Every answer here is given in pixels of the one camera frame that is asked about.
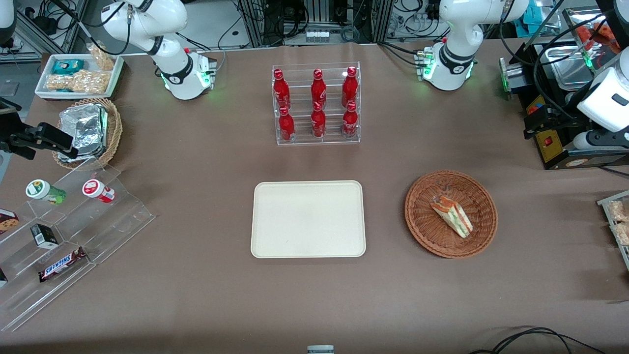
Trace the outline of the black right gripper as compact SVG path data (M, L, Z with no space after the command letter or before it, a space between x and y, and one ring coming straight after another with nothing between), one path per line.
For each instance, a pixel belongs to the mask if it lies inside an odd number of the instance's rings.
M7 154L15 154L26 160L33 160L36 151L51 150L57 159L76 159L79 151L73 146L73 137L49 123L39 123L37 127L2 127L0 149Z

